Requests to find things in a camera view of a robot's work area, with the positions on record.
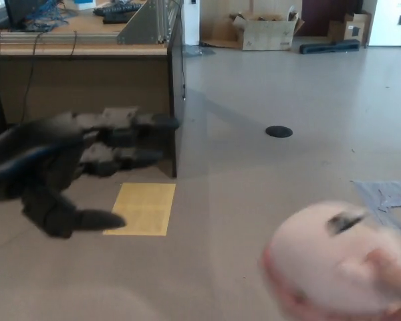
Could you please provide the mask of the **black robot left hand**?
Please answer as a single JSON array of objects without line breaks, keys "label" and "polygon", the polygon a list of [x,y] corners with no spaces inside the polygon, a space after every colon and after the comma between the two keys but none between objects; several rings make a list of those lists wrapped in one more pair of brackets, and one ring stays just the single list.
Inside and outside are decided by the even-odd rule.
[{"label": "black robot left hand", "polygon": [[82,175],[110,177],[155,165],[163,151],[153,141],[178,127],[173,116],[131,107],[67,112],[14,126],[0,134],[0,202],[20,200],[23,214],[54,238],[124,227],[120,215],[78,209],[63,191]]}]

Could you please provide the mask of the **person's bare hand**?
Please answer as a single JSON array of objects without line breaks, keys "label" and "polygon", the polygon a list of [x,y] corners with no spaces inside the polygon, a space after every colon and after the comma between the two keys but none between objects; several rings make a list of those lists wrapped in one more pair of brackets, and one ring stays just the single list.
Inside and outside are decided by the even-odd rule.
[{"label": "person's bare hand", "polygon": [[[368,254],[368,263],[374,268],[376,284],[401,300],[401,267],[383,251]],[[370,316],[350,316],[327,312],[292,292],[285,284],[276,287],[281,306],[294,320],[401,320],[401,308],[394,312],[383,312]]]}]

